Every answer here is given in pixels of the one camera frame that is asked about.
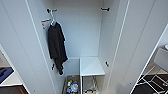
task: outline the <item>wardrobe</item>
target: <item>wardrobe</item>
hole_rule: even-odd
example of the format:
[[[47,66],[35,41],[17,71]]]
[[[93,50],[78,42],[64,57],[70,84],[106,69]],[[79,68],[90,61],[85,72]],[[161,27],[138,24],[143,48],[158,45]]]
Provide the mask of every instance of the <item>wardrobe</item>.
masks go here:
[[[57,10],[65,37],[63,75],[49,57],[47,9]],[[131,94],[164,35],[167,9],[167,0],[0,0],[0,44],[30,94],[61,94],[81,57],[99,59],[99,94]]]

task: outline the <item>hook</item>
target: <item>hook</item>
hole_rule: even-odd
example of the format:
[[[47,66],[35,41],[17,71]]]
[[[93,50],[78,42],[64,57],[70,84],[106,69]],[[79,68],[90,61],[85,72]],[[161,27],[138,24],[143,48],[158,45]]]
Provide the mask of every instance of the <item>hook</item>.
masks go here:
[[[103,8],[101,8],[102,10],[106,10],[106,11],[110,11],[110,8],[107,8],[107,9],[103,9]]]
[[[47,13],[50,13],[51,11],[55,12],[55,11],[57,11],[57,9],[55,9],[55,10],[47,9]]]

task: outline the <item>shelf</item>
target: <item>shelf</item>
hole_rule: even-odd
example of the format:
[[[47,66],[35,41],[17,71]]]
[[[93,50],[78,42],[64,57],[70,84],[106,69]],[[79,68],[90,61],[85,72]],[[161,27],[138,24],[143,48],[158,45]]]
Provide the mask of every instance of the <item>shelf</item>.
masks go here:
[[[80,76],[105,75],[98,57],[80,57]]]
[[[1,84],[0,87],[3,86],[15,86],[22,85],[22,82],[19,80],[17,74],[13,72],[10,76],[8,76]]]

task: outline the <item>storage box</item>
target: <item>storage box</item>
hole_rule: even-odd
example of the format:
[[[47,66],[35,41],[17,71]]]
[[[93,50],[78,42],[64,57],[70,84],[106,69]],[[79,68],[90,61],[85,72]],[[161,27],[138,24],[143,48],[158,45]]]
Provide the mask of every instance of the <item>storage box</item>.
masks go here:
[[[77,84],[78,84],[78,92],[70,93],[70,94],[80,94],[80,91],[79,91],[80,90],[80,76],[79,75],[70,75],[66,77],[62,94],[66,94],[66,91],[67,91],[66,87],[67,87],[68,81],[70,80],[77,81]]]

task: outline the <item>black coat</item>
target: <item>black coat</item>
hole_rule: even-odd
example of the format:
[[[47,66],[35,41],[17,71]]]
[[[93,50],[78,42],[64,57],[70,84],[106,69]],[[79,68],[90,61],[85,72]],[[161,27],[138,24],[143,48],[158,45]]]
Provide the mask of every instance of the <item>black coat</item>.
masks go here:
[[[54,59],[60,74],[62,74],[63,62],[68,59],[65,52],[64,41],[65,38],[61,26],[56,22],[55,26],[51,25],[48,29],[48,47],[50,58]]]

